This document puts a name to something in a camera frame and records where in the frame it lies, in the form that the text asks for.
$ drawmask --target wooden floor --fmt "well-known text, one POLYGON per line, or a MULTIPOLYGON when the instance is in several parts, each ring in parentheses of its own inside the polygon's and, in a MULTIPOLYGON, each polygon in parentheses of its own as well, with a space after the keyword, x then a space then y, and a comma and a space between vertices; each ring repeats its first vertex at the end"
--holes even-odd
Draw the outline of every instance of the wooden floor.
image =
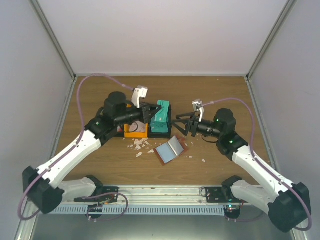
MULTIPOLYGON (((148 87, 145 102, 170 101, 172 117, 193 111, 192 101, 201 99, 203 103, 227 97, 244 100, 253 109, 250 94, 243 77, 159 77, 134 76, 117 77, 124 84, 148 87)), ((131 99, 132 93, 104 77, 92 77, 81 88, 80 99, 85 122, 95 117, 111 92, 121 91, 131 99)), ((205 107, 204 119, 213 120, 220 108, 230 108, 237 120, 236 131, 247 141, 251 134, 251 119, 247 109, 237 101, 217 103, 205 107)), ((80 118, 76 103, 76 90, 68 109, 61 134, 58 151, 65 148, 80 133, 80 118)), ((172 128, 172 134, 179 131, 172 128)), ((254 150, 268 160, 260 128, 256 127, 254 150)), ((104 184, 131 185, 220 185, 222 181, 238 175, 254 184, 255 181, 239 166, 222 156, 213 143, 206 143, 200 135, 186 137, 189 151, 171 163, 162 166, 154 153, 146 147, 141 150, 128 148, 133 140, 113 138, 101 149, 83 160, 66 178, 75 180, 86 175, 94 175, 104 184)), ((166 142, 165 139, 149 139, 152 147, 166 142)))

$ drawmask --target metal frame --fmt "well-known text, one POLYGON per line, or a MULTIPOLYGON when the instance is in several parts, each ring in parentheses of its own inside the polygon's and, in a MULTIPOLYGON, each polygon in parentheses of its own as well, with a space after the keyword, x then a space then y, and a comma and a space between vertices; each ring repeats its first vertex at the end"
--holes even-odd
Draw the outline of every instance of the metal frame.
POLYGON ((30 4, 32 5, 35 13, 37 14, 37 16, 39 17, 39 20, 41 21, 44 29, 46 30, 46 32, 48 33, 52 44, 54 45, 55 49, 57 50, 57 52, 59 53, 61 60, 63 61, 66 69, 68 70, 70 76, 72 77, 72 79, 74 80, 76 78, 76 74, 73 71, 64 51, 61 48, 61 45, 59 44, 59 41, 54 33, 54 31, 52 30, 46 15, 44 14, 44 12, 42 11, 42 8, 39 4, 39 2, 37 0, 29 0, 30 4))
POLYGON ((259 126, 260 126, 262 137, 263 137, 263 140, 264 140, 266 152, 267 152, 269 160, 270 160, 270 164, 275 170, 277 170, 278 166, 277 166, 276 156, 273 154, 274 149, 273 149, 273 147, 271 145, 270 137, 269 137, 268 132, 267 132, 266 123, 265 123, 265 121, 264 121, 264 119, 262 117, 262 112, 260 110, 260 106, 259 106, 258 100, 256 98, 256 94, 255 94, 254 88, 253 88, 251 82, 248 80, 247 77, 245 77, 244 80, 245 80, 245 82, 247 84, 247 87, 248 87, 248 90, 249 90, 249 93, 250 93, 250 96, 251 96, 251 99, 252 99, 252 103, 253 103, 253 107, 254 107, 254 110, 255 110, 255 113, 256 113, 256 117, 258 118, 259 126))
MULTIPOLYGON (((253 106, 255 109, 255 112, 258 117, 258 122, 261 127, 261 132, 263 135, 263 139, 266 145, 267 153, 271 161, 271 165, 273 168, 277 168, 277 162, 275 159, 275 156, 273 154, 273 149, 271 145, 270 138, 268 136, 267 128, 265 125, 265 122, 262 117, 262 113, 259 108, 259 103, 257 101, 255 91, 251 85, 251 76, 253 75, 254 71, 256 70, 257 66, 259 65, 261 59, 263 58, 265 52, 269 48, 270 44, 274 40, 276 34, 278 33, 280 27, 284 23, 285 19, 287 18, 288 14, 292 10, 294 4, 297 0, 288 0, 283 8, 283 10, 280 13, 280 16, 278 17, 275 25, 273 26, 270 34, 268 35, 265 43, 263 44, 263 47, 261 48, 257 58, 255 59, 252 67, 250 68, 248 74, 245 77, 245 81, 247 83, 250 96, 252 98, 253 106)), ((51 156, 53 157, 57 146, 59 142, 59 138, 63 129, 64 121, 66 119, 66 115, 68 112, 68 107, 70 104, 70 100, 72 97, 72 93, 75 87, 75 82, 77 80, 76 75, 64 53, 62 50, 59 41, 57 40, 45 14, 43 13, 41 6, 37 0, 29 0, 30 4, 34 8, 34 11, 36 12, 37 16, 39 17, 41 23, 43 24, 43 27, 47 31, 52 44, 55 46, 56 50, 58 51, 61 60, 63 61, 65 67, 67 68, 70 76, 72 77, 73 81, 70 84, 70 88, 68 91, 68 95, 65 101, 65 104, 63 106, 62 114, 57 126, 57 130, 55 133, 55 138, 52 143, 52 152, 51 156)), ((179 76, 208 76, 208 74, 180 74, 179 76)), ((221 76, 221 74, 212 74, 210 76, 221 76)), ((234 74, 224 74, 223 76, 235 76, 234 74)), ((222 204, 213 204, 213 203, 206 203, 205 198, 200 195, 200 189, 202 186, 118 186, 120 187, 120 193, 124 193, 126 196, 129 197, 130 200, 130 206, 132 205, 133 212, 138 211, 134 209, 138 208, 148 208, 148 209, 155 209, 155 208, 165 208, 165 209, 176 209, 177 206, 180 206, 181 208, 192 208, 192 209, 217 209, 217 213, 223 208, 223 205, 226 205, 227 203, 222 204)), ((110 214, 111 208, 121 207, 125 203, 123 202, 123 199, 119 198, 121 202, 117 204, 104 206, 104 209, 106 213, 110 214)), ((87 211, 85 206, 83 204, 79 203, 65 203, 62 204, 53 214, 57 213, 65 213, 65 214, 83 214, 83 211, 87 211), (82 211, 74 210, 74 207, 81 207, 82 211)), ((24 215, 29 216, 33 212, 36 211, 36 207, 32 202, 27 202, 25 209, 24 209, 24 215)), ((29 221, 20 221, 15 240, 30 240, 32 238, 33 229, 37 222, 37 217, 35 217, 32 220, 29 221)), ((305 232, 300 232, 293 230, 291 232, 292 238, 295 240, 305 240, 308 239, 305 232)))
POLYGON ((289 15, 289 13, 291 12, 293 6, 295 5, 295 3, 297 2, 297 0, 287 0, 278 19, 276 20, 275 24, 273 25, 273 28, 271 29, 268 37, 266 38, 258 56, 256 57, 256 59, 253 62, 252 67, 250 68, 248 74, 247 74, 247 78, 250 80, 250 78, 252 77, 253 73, 255 72, 258 64, 260 63, 261 59, 263 58, 263 56, 265 55, 266 51, 268 50, 270 44, 272 43, 272 41, 274 40, 275 36, 277 35, 277 33, 279 32, 279 29, 281 28, 281 26, 283 25, 283 23, 285 22, 287 16, 289 15))

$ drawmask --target white wall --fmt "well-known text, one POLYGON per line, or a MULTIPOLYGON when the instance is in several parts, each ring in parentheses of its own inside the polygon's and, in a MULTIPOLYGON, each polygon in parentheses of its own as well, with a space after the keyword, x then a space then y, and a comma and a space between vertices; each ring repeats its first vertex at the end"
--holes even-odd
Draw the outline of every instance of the white wall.
POLYGON ((320 1, 297 1, 252 76, 280 171, 309 188, 309 234, 315 240, 320 236, 319 13, 320 1))
POLYGON ((39 0, 76 74, 245 75, 286 0, 39 0))
POLYGON ((71 77, 29 1, 3 1, 0 30, 0 238, 11 240, 22 172, 48 160, 71 77))

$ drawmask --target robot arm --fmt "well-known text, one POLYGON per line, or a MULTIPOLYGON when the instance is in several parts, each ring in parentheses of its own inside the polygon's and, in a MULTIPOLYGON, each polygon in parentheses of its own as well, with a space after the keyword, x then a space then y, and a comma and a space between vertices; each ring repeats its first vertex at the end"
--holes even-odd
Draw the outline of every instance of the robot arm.
POLYGON ((97 187, 102 186, 93 176, 75 181, 62 181, 83 159, 113 138, 118 133, 118 127, 123 128, 124 124, 131 125, 136 121, 148 123, 161 110, 160 105, 140 102, 140 98, 146 97, 147 91, 145 87, 136 88, 132 96, 134 102, 127 101, 126 95, 122 92, 112 92, 105 100, 104 107, 99 109, 95 118, 85 126, 83 135, 80 134, 58 155, 37 169, 29 166, 23 171, 24 191, 35 178, 42 175, 27 194, 42 213, 50 213, 62 201, 89 197, 97 191, 97 187))
POLYGON ((190 132, 192 137, 199 133, 217 138, 216 146, 219 152, 246 170, 262 186, 261 189, 248 184, 240 177, 231 177, 222 183, 226 200, 234 197, 256 206, 268 214, 271 222, 282 232, 288 232, 307 219, 306 211, 297 197, 282 183, 286 183, 302 198, 311 213, 308 188, 301 182, 294 184, 256 154, 252 156, 248 143, 235 131, 237 121, 230 109, 219 109, 213 121, 209 121, 202 119, 200 101, 196 102, 192 104, 195 110, 200 112, 200 116, 196 111, 177 115, 177 119, 171 121, 172 125, 185 136, 190 132), (280 182, 266 169, 278 176, 280 182))

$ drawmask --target purple cable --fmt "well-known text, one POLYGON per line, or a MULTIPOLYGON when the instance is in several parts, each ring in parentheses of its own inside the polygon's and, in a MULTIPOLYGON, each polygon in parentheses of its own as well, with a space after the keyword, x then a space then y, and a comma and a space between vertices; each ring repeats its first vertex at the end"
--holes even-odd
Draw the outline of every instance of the purple cable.
MULTIPOLYGON (((76 146, 80 143, 80 141, 82 140, 82 137, 85 133, 85 118, 84 118, 84 114, 82 112, 82 108, 81 108, 81 103, 80 103, 80 89, 81 89, 81 86, 83 85, 83 83, 89 79, 90 77, 106 77, 107 79, 110 79, 112 81, 114 81, 115 83, 121 85, 122 87, 126 88, 126 89, 129 89, 130 91, 133 91, 134 88, 130 87, 130 86, 127 86, 125 84, 122 84, 121 82, 119 82, 118 80, 116 80, 115 78, 107 75, 107 74, 103 74, 103 73, 95 73, 95 74, 92 74, 90 76, 86 76, 79 84, 78 86, 78 89, 76 91, 76 103, 77 103, 77 106, 78 106, 78 111, 79 111, 79 115, 80 115, 80 120, 81 120, 81 133, 79 135, 79 138, 78 140, 75 142, 75 145, 73 145, 68 151, 66 151, 61 157, 59 157, 56 161, 54 161, 50 166, 49 166, 49 170, 51 168, 53 168, 57 163, 59 163, 62 159, 64 159, 69 153, 71 153, 75 148, 76 146)), ((23 213, 22 213, 22 208, 23 208, 23 204, 24 204, 24 201, 28 195, 28 193, 30 192, 31 188, 37 183, 37 181, 39 181, 39 179, 41 179, 47 172, 49 172, 49 170, 46 169, 44 170, 39 176, 37 176, 31 183, 30 185, 26 188, 26 190, 24 191, 23 195, 22 195, 22 198, 20 199, 20 202, 18 204, 18 217, 21 219, 21 220, 30 220, 32 218, 34 218, 39 212, 40 210, 36 211, 34 214, 32 214, 31 216, 28 216, 28 217, 24 217, 23 216, 23 213)))
MULTIPOLYGON (((107 192, 107 193, 103 193, 103 194, 100 194, 100 195, 97 195, 97 196, 83 197, 82 199, 97 199, 97 198, 108 196, 108 195, 119 195, 119 196, 124 197, 125 202, 126 202, 124 211, 118 216, 115 216, 115 217, 112 217, 112 218, 106 218, 106 219, 99 219, 99 220, 95 219, 94 222, 107 222, 107 221, 116 220, 118 218, 121 218, 126 213, 126 211, 128 209, 128 206, 129 206, 129 201, 128 201, 128 198, 125 195, 123 195, 122 193, 119 193, 119 192, 107 192)), ((86 213, 86 217, 90 221, 91 219, 89 217, 89 212, 90 212, 90 209, 88 208, 88 211, 86 213)))
POLYGON ((207 106, 207 105, 211 105, 211 104, 216 104, 216 103, 220 103, 220 102, 224 102, 224 101, 229 101, 229 100, 235 100, 235 101, 238 101, 238 102, 241 102, 243 105, 245 105, 245 107, 248 109, 249 113, 250 113, 250 116, 251 116, 251 122, 252 122, 252 130, 251 130, 251 137, 250 137, 250 151, 251 151, 251 154, 253 156, 253 159, 266 171, 268 172, 274 179, 276 179, 280 184, 283 184, 290 192, 292 192, 294 194, 294 196, 299 200, 299 202, 301 203, 306 215, 307 215, 307 218, 308 218, 308 226, 306 228, 300 228, 300 227, 295 227, 294 229, 296 230, 299 230, 299 231, 308 231, 311 229, 312 227, 312 217, 311 217, 311 214, 310 214, 310 211, 307 207, 307 205, 305 204, 305 202, 303 201, 303 199, 298 195, 298 193, 293 190, 288 184, 286 184, 285 182, 282 182, 282 180, 277 176, 275 175, 272 171, 270 171, 267 167, 265 167, 262 162, 260 162, 255 156, 255 152, 254 152, 254 135, 255 135, 255 129, 256 129, 256 122, 255 122, 255 117, 254 117, 254 114, 253 112, 251 111, 250 107, 244 102, 242 101, 241 99, 239 98, 235 98, 235 97, 228 97, 228 98, 223 98, 223 99, 220 99, 220 100, 217 100, 217 101, 210 101, 206 104, 203 104, 202 107, 204 106, 207 106))

